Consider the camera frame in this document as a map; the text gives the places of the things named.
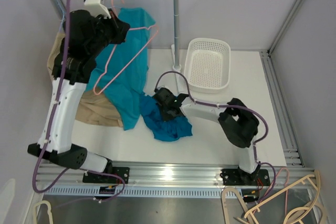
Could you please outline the dark blue t shirt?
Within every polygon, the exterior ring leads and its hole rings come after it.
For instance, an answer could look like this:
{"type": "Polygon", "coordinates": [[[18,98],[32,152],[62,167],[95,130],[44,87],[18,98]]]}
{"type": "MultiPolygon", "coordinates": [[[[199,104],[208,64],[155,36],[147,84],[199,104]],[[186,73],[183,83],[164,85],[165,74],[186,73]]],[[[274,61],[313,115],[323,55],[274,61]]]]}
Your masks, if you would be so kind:
{"type": "Polygon", "coordinates": [[[140,95],[140,113],[156,140],[174,142],[193,135],[192,125],[186,117],[164,121],[156,100],[145,93],[140,95]]]}

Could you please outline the teal t shirt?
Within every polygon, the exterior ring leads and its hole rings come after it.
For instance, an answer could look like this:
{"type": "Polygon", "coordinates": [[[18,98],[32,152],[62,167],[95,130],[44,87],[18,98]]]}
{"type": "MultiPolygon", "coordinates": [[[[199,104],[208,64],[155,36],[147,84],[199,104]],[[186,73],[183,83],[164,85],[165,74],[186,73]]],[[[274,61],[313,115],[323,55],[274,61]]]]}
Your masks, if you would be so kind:
{"type": "MultiPolygon", "coordinates": [[[[128,23],[125,18],[119,18],[120,20],[128,23]]],[[[121,70],[121,75],[119,75],[115,80],[111,80],[112,84],[108,87],[112,89],[112,96],[108,96],[106,92],[103,94],[107,99],[117,108],[121,115],[123,122],[123,129],[130,130],[133,129],[138,122],[140,117],[140,95],[143,93],[143,89],[138,89],[138,83],[141,82],[139,69],[139,56],[135,55],[135,60],[130,60],[130,65],[126,67],[125,70],[121,70]]],[[[148,71],[148,50],[146,54],[147,66],[145,74],[145,84],[146,76],[148,71]]]]}

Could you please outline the pink wire hanger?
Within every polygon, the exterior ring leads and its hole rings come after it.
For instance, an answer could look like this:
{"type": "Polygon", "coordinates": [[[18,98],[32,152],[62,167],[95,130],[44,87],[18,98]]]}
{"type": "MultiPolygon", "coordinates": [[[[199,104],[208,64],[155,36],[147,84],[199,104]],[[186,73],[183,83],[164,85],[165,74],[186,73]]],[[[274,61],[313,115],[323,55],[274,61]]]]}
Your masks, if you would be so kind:
{"type": "Polygon", "coordinates": [[[93,70],[90,77],[87,89],[91,89],[94,95],[100,95],[106,92],[112,96],[112,89],[108,86],[112,84],[111,80],[115,80],[121,75],[121,70],[125,70],[130,65],[130,60],[135,60],[135,55],[139,56],[138,73],[141,77],[141,82],[137,88],[142,89],[145,84],[146,74],[146,54],[147,46],[153,40],[153,37],[158,33],[158,26],[155,20],[143,8],[123,8],[116,7],[115,0],[111,0],[112,16],[125,18],[130,22],[131,27],[126,36],[126,41],[119,45],[108,45],[98,54],[96,59],[97,66],[93,70]]]}

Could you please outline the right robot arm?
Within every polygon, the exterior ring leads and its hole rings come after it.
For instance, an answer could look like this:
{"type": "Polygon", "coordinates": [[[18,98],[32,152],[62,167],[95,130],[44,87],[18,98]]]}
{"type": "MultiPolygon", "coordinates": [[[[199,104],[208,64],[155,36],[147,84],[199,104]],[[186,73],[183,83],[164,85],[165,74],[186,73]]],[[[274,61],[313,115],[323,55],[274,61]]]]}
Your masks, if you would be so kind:
{"type": "Polygon", "coordinates": [[[219,123],[228,141],[238,148],[238,167],[222,169],[224,185],[256,186],[261,181],[261,164],[257,157],[259,121],[265,122],[255,111],[238,98],[226,104],[197,101],[190,94],[175,96],[167,88],[155,88],[154,99],[165,121],[185,117],[200,118],[219,123]]]}

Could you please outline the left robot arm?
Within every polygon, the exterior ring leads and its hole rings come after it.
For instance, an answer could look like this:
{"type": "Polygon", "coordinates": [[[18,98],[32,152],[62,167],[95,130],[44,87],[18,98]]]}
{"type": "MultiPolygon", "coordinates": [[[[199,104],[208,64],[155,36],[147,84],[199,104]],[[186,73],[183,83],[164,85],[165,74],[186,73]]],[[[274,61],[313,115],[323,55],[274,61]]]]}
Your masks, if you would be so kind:
{"type": "Polygon", "coordinates": [[[68,169],[94,171],[102,183],[112,179],[112,161],[72,143],[72,129],[80,99],[96,67],[96,57],[108,45],[125,41],[130,25],[109,10],[110,17],[92,16],[87,10],[70,12],[64,23],[69,31],[60,44],[52,68],[52,101],[41,138],[28,153],[68,169]]]}

